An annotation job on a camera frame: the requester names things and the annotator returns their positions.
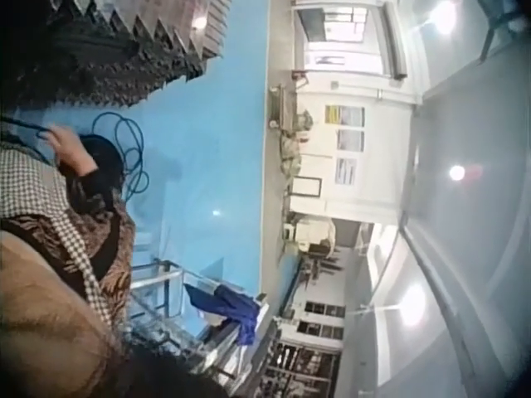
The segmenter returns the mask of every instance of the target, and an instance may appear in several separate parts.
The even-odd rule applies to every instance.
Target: checkered fabric
[[[13,149],[11,144],[0,143],[0,203],[2,218],[36,214],[51,220],[61,243],[83,275],[89,305],[112,326],[107,302],[86,254],[85,242],[66,214],[70,206],[66,182],[56,168]]]

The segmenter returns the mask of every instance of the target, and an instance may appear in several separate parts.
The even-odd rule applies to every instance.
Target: hand
[[[52,125],[49,130],[43,135],[55,151],[59,162],[64,162],[73,168],[79,177],[98,168],[94,159],[86,152],[79,136],[71,129]]]

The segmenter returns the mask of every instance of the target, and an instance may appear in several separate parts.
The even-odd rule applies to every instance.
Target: poster
[[[356,159],[339,158],[335,168],[335,183],[353,186],[356,180]]]
[[[357,106],[326,105],[324,111],[326,124],[340,124],[349,127],[365,126],[365,108]]]
[[[339,151],[363,152],[365,149],[365,132],[339,129],[336,148]]]

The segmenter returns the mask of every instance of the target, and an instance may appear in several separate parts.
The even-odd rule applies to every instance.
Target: fabric
[[[89,395],[119,342],[35,250],[0,233],[2,364],[25,377],[28,396]]]
[[[252,298],[236,293],[223,284],[214,290],[214,294],[209,294],[190,284],[184,286],[193,307],[207,313],[221,315],[239,324],[236,344],[240,346],[253,344],[260,306]]]
[[[32,151],[17,137],[11,134],[7,137],[10,139],[2,140],[2,144],[9,142],[9,148],[22,153]],[[66,214],[85,242],[85,251],[107,300],[112,323],[118,327],[125,320],[129,298],[134,222],[118,190],[110,189],[107,184],[105,170],[98,169],[82,178],[67,178],[66,185],[70,203]],[[66,284],[87,300],[83,274],[48,217],[37,214],[3,217],[2,228],[29,243]]]
[[[54,167],[0,145],[0,217],[35,214],[48,218],[83,276],[87,302],[111,326],[109,308],[92,271],[85,242],[66,213],[69,202],[65,178]]]

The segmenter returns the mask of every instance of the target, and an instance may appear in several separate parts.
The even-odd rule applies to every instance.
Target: blue cloth
[[[239,324],[236,344],[250,346],[255,342],[256,323],[260,306],[244,294],[236,293],[220,284],[214,294],[209,294],[190,284],[184,287],[195,308],[207,313],[215,313]]]

